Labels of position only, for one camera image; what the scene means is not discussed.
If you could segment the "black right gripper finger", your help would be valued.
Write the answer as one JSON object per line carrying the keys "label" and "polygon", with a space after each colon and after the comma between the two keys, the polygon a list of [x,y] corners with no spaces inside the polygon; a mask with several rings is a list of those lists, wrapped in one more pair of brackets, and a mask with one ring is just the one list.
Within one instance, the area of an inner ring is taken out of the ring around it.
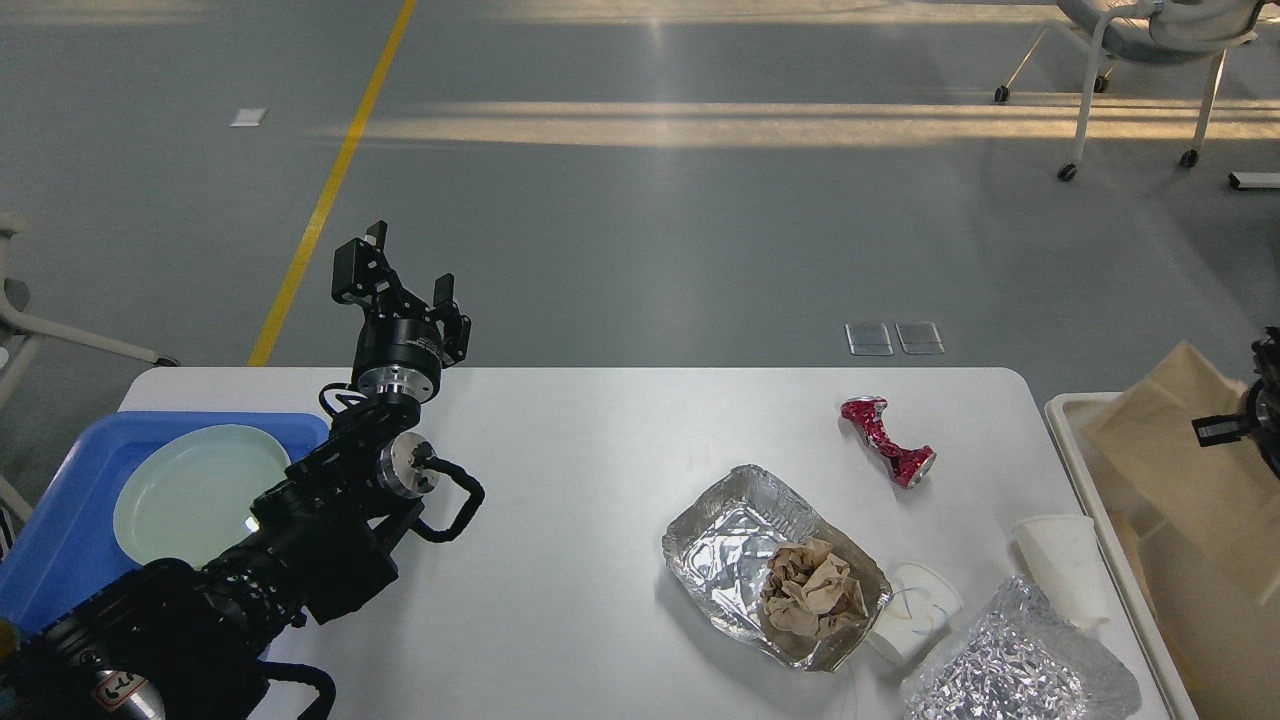
{"label": "black right gripper finger", "polygon": [[1202,448],[1235,443],[1251,436],[1249,419],[1240,414],[1197,418],[1192,428]]}

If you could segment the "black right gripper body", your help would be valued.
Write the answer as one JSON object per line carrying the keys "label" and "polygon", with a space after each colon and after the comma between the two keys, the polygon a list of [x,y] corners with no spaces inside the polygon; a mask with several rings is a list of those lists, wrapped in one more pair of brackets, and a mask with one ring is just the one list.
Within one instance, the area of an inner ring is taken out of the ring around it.
{"label": "black right gripper body", "polygon": [[1256,380],[1242,400],[1240,415],[1245,419],[1248,438],[1268,470],[1279,478],[1279,410],[1274,388],[1265,380]]}

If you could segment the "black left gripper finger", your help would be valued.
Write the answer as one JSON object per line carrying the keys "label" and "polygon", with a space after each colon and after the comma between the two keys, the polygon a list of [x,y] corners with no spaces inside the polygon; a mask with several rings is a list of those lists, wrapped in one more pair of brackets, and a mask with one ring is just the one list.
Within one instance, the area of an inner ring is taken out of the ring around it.
{"label": "black left gripper finger", "polygon": [[411,306],[387,255],[387,222],[339,246],[332,259],[332,300],[361,307],[366,316],[403,316]]}
{"label": "black left gripper finger", "polygon": [[462,313],[454,296],[454,274],[436,278],[433,288],[431,318],[447,346],[468,346],[472,320]]}

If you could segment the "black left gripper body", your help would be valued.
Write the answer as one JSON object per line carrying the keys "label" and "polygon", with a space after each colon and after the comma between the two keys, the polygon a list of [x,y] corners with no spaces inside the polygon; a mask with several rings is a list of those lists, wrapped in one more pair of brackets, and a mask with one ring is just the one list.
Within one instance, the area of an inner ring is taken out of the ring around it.
{"label": "black left gripper body", "polygon": [[369,313],[352,386],[369,397],[398,393],[426,404],[439,393],[443,372],[466,359],[471,329],[471,318],[452,301],[407,316]]}

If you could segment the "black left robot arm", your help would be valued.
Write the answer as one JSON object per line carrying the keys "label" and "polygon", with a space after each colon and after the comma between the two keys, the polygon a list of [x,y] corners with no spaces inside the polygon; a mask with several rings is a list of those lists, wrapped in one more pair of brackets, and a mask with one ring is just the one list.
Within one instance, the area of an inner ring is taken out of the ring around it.
{"label": "black left robot arm", "polygon": [[269,661],[285,629],[360,610],[398,575],[408,533],[457,539],[485,498],[416,432],[442,373],[465,360],[472,323],[440,275],[407,290],[372,223],[334,255],[332,297],[364,311],[351,378],[332,384],[328,438],[250,507],[256,528],[201,568],[159,559],[128,571],[3,662],[22,719],[247,719],[273,683],[311,687],[303,719],[326,719],[333,678]]}

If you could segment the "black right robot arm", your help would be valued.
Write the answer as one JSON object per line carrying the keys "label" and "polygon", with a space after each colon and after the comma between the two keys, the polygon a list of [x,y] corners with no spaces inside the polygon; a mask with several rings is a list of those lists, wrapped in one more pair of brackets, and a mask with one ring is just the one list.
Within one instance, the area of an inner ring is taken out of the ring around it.
{"label": "black right robot arm", "polygon": [[1251,346],[1257,380],[1234,414],[1202,416],[1190,424],[1202,448],[1251,441],[1279,477],[1279,328],[1268,325]]}

